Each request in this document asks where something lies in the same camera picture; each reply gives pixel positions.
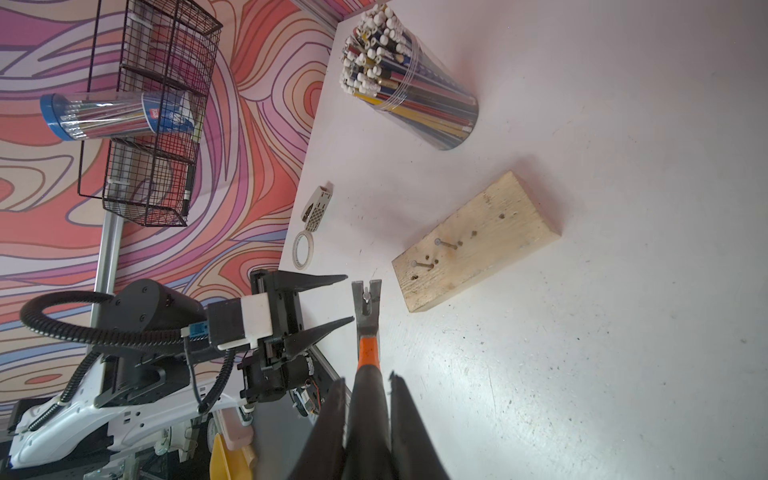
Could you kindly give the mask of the wooden block with nails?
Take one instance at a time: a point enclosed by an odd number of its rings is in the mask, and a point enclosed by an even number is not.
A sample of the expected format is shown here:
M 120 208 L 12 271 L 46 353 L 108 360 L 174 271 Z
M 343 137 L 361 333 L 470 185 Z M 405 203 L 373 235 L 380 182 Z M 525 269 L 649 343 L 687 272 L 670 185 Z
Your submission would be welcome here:
M 425 312 L 560 238 L 509 171 L 392 261 L 406 307 Z

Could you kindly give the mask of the claw hammer orange black handle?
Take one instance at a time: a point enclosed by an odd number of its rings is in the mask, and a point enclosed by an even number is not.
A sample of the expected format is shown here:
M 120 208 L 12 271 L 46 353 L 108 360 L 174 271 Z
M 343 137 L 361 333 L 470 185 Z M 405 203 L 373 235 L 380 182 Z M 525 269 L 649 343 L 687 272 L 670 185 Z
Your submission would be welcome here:
M 379 353 L 382 281 L 352 283 L 358 365 L 347 421 L 345 479 L 393 479 L 390 424 Z

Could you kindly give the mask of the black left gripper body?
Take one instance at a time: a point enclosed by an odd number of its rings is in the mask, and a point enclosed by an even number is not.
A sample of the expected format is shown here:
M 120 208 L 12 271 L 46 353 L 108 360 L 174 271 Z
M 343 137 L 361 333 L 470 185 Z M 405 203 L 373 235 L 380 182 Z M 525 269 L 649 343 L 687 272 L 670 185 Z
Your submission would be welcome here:
M 303 331 L 299 294 L 311 288 L 306 274 L 256 270 L 250 274 L 254 294 L 265 293 L 272 332 L 257 340 L 257 347 L 238 366 L 244 380 L 240 396 L 248 404 L 275 402 L 309 380 L 310 360 L 305 353 L 291 357 L 286 340 Z

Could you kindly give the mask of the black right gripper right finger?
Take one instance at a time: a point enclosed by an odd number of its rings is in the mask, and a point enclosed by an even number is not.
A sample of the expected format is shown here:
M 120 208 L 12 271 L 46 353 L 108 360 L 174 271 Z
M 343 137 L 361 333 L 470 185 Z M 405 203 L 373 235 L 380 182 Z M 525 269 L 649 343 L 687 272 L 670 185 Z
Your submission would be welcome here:
M 445 479 L 439 459 L 405 380 L 392 372 L 391 451 L 397 479 Z

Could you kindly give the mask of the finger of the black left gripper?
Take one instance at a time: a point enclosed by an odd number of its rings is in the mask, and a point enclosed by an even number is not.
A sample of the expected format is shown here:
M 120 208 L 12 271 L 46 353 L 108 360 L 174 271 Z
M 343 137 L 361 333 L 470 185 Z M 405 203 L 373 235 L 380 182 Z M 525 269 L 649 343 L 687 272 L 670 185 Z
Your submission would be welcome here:
M 294 359 L 303 354 L 310 347 L 316 345 L 333 331 L 352 323 L 354 320 L 354 317 L 346 317 L 288 335 L 283 341 L 284 358 Z
M 308 290 L 330 286 L 344 280 L 348 276 L 337 275 L 311 275 L 298 272 L 281 272 L 281 290 L 291 293 L 301 293 Z

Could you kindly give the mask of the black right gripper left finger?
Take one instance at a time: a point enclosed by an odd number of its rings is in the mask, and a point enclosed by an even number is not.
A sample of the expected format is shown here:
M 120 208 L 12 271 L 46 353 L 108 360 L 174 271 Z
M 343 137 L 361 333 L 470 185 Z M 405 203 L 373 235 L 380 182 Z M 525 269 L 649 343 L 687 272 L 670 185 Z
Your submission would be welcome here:
M 341 479 L 347 413 L 344 379 L 332 383 L 326 402 L 288 479 Z

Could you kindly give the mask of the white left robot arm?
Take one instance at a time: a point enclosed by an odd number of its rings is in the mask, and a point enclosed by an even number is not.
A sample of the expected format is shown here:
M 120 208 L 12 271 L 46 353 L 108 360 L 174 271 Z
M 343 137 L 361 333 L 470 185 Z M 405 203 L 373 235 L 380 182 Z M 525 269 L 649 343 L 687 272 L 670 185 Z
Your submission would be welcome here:
M 65 291 L 28 301 L 20 313 L 27 329 L 88 353 L 59 395 L 16 404 L 2 474 L 98 469 L 214 412 L 315 385 L 311 348 L 340 322 L 306 328 L 300 294 L 339 277 L 259 270 L 250 281 L 249 295 L 209 303 L 149 279 L 117 294 Z

